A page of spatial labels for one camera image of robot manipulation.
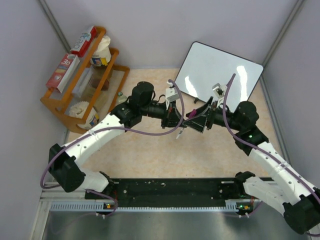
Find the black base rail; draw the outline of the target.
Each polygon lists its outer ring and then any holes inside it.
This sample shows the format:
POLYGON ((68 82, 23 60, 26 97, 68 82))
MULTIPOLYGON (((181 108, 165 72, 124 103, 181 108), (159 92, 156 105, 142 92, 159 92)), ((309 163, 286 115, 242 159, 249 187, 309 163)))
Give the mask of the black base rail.
POLYGON ((234 178, 115 178, 102 193, 119 207, 224 207, 226 200, 250 200, 234 178))

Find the pink marker cap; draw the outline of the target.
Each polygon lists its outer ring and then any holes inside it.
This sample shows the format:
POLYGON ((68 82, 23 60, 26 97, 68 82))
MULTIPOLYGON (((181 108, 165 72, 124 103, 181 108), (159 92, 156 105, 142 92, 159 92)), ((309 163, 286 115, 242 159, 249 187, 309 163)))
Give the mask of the pink marker cap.
POLYGON ((189 118, 189 119, 192 119, 196 114, 197 114, 197 111, 196 111, 195 109, 193 109, 193 110, 189 113, 188 118, 189 118))

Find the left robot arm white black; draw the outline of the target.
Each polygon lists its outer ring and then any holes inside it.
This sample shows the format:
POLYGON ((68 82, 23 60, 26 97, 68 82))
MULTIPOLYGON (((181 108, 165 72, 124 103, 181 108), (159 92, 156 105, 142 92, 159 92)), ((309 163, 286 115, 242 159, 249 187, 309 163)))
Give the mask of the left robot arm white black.
POLYGON ((93 190, 102 198, 109 198, 114 191, 111 179, 102 172, 82 168, 86 160, 110 140, 126 132, 134 132, 133 127, 143 116, 164 119, 170 113, 170 105, 175 100, 183 100, 182 93, 173 80, 165 91, 165 103, 154 100, 154 86, 146 81, 139 82, 131 96, 116 105, 96 126, 77 139, 60 146, 54 144, 49 149, 46 173, 50 173, 58 186, 66 193, 75 190, 93 190))

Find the red white toothpaste box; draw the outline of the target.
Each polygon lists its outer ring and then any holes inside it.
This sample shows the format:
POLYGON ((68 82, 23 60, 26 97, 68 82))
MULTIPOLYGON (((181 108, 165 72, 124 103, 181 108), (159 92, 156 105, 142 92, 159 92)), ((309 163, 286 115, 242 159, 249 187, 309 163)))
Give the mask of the red white toothpaste box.
POLYGON ((94 25, 88 27, 81 33, 80 37, 77 39, 70 52, 74 55, 77 55, 79 58, 82 58, 96 35, 96 27, 94 25))
POLYGON ((47 81, 46 87, 62 93, 79 63, 80 59, 76 54, 66 53, 47 81))

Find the red white toothpaste box lower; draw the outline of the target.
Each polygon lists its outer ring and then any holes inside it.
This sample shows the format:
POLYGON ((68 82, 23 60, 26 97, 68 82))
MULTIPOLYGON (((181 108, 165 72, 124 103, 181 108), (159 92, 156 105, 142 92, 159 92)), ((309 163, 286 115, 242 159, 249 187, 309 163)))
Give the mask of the red white toothpaste box lower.
POLYGON ((66 53, 47 81, 46 87, 62 93, 79 63, 80 59, 76 54, 66 53))

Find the red white toothpaste box upper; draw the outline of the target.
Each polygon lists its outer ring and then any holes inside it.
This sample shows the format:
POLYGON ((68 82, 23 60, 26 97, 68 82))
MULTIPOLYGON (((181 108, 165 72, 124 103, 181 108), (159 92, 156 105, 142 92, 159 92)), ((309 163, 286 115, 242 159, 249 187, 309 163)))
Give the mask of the red white toothpaste box upper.
POLYGON ((96 35, 96 27, 94 25, 88 27, 81 33, 80 37, 77 39, 70 52, 74 55, 77 55, 79 58, 82 58, 96 35))

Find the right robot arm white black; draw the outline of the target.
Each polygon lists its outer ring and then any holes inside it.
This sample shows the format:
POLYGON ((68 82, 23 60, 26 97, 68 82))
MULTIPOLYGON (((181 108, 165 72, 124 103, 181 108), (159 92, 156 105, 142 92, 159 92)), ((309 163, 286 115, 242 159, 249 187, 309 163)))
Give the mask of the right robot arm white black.
POLYGON ((198 109, 187 113, 187 120, 201 129, 212 125, 236 130, 232 137, 235 144, 248 157, 262 166, 276 183, 272 186, 253 173, 239 172, 233 192, 239 198, 247 195, 260 199, 279 212, 289 227, 298 234, 308 232, 320 223, 320 190, 305 180, 281 157, 260 131, 256 106, 250 101, 242 101, 234 112, 230 112, 223 102, 209 99, 198 109))

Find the orange wooden shelf rack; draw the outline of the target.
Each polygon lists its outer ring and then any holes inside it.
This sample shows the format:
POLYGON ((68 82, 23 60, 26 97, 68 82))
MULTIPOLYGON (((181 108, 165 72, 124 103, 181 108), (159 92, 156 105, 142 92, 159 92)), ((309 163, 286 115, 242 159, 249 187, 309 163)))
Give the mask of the orange wooden shelf rack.
POLYGON ((107 66, 91 64, 91 57, 107 30, 95 26, 97 34, 73 72, 62 93, 47 89, 40 101, 70 131, 83 134, 102 120, 115 105, 130 68, 116 64, 117 48, 109 47, 111 59, 107 66), (109 89, 102 91, 105 80, 109 89))

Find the clear plastic bottle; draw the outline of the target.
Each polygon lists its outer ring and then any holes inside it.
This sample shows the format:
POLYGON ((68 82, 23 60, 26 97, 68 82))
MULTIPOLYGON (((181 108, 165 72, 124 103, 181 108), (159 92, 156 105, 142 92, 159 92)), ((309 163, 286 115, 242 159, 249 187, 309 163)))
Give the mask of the clear plastic bottle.
POLYGON ((117 93, 116 105, 126 102, 128 97, 124 95, 121 91, 117 93))

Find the white cup upper shelf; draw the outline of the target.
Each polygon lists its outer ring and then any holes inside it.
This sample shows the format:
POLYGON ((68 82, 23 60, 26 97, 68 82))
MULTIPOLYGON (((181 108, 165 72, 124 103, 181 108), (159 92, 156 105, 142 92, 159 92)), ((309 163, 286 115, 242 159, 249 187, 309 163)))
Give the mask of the white cup upper shelf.
POLYGON ((105 35, 101 39, 96 51, 93 53, 90 59, 90 63, 92 65, 98 66, 98 67, 108 65, 112 57, 110 48, 109 48, 110 43, 111 43, 111 39, 107 35, 105 35))

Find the brown box on shelf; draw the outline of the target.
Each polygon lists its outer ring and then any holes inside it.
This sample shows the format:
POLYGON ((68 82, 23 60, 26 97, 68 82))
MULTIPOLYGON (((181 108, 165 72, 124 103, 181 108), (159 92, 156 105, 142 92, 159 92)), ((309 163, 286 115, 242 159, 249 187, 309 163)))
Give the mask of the brown box on shelf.
POLYGON ((109 82, 108 79, 106 79, 106 80, 104 81, 103 85, 102 85, 101 90, 102 90, 102 91, 107 91, 107 90, 109 89, 109 86, 110 86, 110 82, 109 82))

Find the white whiteboard black frame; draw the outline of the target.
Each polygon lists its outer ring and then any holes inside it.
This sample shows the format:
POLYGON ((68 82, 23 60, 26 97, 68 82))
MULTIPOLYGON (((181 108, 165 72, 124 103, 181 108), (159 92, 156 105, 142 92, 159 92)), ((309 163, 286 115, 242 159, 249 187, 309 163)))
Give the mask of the white whiteboard black frame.
POLYGON ((176 76, 180 91, 207 102, 216 101, 212 88, 226 85, 232 75, 235 78, 229 90, 226 105, 234 112, 240 102, 247 101, 264 68, 243 57, 228 53, 200 42, 193 42, 176 76))

